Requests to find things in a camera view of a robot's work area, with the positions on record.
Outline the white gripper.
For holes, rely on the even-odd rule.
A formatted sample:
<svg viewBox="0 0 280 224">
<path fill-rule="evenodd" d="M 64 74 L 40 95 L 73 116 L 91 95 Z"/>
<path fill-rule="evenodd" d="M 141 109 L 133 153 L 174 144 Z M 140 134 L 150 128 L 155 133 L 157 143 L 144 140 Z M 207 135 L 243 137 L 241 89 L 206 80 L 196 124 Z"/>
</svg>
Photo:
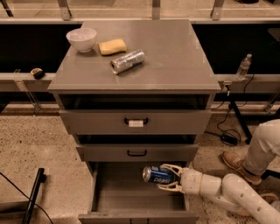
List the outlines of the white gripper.
<svg viewBox="0 0 280 224">
<path fill-rule="evenodd" d="M 182 192 L 183 194 L 192 196 L 200 194 L 201 172 L 190 168 L 183 169 L 175 164 L 161 164 L 160 167 L 167 169 L 180 177 L 180 184 L 178 181 L 172 182 L 168 185 L 157 184 L 159 189 L 168 192 Z"/>
</svg>

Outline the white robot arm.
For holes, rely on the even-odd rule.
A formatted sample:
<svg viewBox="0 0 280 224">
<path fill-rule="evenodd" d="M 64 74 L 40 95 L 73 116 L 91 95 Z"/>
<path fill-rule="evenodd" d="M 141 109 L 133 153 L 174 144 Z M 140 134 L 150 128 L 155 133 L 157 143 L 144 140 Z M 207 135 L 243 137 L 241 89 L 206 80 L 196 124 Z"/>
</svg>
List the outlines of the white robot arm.
<svg viewBox="0 0 280 224">
<path fill-rule="evenodd" d="M 157 187 L 161 190 L 208 198 L 214 204 L 233 213 L 245 210 L 259 224 L 280 224 L 280 212 L 263 199 L 243 178 L 233 173 L 218 178 L 174 164 L 162 164 L 160 168 L 170 170 L 179 177 L 179 181 L 169 185 L 158 184 Z"/>
</svg>

